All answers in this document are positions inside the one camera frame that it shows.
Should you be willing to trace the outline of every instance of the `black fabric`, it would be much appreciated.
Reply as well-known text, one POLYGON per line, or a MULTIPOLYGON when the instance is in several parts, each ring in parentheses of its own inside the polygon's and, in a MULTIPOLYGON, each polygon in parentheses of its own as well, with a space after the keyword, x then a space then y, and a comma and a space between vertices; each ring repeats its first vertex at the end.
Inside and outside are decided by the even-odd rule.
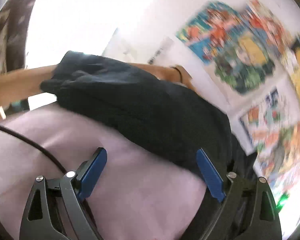
POLYGON ((55 94, 61 107, 113 127, 199 176, 201 147, 228 171, 251 173, 255 155, 246 157, 224 113, 192 90, 137 67, 69 51, 41 89, 55 94))

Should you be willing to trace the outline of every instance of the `folded black clothing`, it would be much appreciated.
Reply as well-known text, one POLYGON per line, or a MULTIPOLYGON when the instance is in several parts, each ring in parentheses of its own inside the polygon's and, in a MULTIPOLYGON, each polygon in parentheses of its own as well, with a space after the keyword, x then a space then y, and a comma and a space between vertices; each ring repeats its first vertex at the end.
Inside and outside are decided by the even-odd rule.
POLYGON ((201 176, 196 152, 241 177, 255 176, 228 117, 192 90, 158 80, 130 64, 69 51, 42 82, 61 107, 118 130, 127 139, 201 176))

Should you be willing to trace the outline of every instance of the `green light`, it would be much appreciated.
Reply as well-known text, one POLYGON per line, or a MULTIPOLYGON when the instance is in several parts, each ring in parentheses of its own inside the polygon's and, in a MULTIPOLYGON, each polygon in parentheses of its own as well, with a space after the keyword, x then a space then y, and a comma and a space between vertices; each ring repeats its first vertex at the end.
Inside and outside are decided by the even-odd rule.
POLYGON ((280 212, 283 208, 283 206, 287 203, 289 198, 289 195, 287 193, 283 193, 282 196, 280 197, 278 204, 277 204, 277 210, 280 212))

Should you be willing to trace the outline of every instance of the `blue gripper pad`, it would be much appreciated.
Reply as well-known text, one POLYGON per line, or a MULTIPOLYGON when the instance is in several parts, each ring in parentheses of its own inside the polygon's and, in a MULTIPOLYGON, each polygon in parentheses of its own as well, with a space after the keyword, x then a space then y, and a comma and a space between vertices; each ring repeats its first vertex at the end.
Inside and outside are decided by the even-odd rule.
POLYGON ((203 179, 207 184, 211 195, 219 202, 222 202, 226 197, 223 192, 223 180, 202 149, 197 151, 197 165, 199 166, 203 179))
POLYGON ((77 194, 77 197, 83 201, 87 197, 90 197, 106 163, 108 155, 105 149, 99 152, 99 154, 94 159, 91 159, 87 162, 86 165, 90 163, 89 168, 86 170, 81 179, 80 191, 77 194))

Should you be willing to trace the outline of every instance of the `cable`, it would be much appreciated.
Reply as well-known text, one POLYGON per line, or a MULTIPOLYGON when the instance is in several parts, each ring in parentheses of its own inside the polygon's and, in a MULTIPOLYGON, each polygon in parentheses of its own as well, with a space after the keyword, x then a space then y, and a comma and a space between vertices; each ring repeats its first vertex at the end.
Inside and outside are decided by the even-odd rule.
POLYGON ((20 139, 21 141, 31 145, 32 147, 38 149, 39 151, 41 151, 46 157, 48 157, 58 168, 59 170, 63 173, 66 174, 67 171, 66 169, 62 166, 62 164, 57 160, 57 158, 55 158, 49 151, 47 151, 45 148, 43 148, 42 146, 40 146, 39 144, 37 144, 36 142, 30 140, 29 138, 26 138, 25 136, 10 130, 9 128, 6 128, 2 125, 0 125, 0 131, 5 132, 9 135, 12 135, 18 139, 20 139))

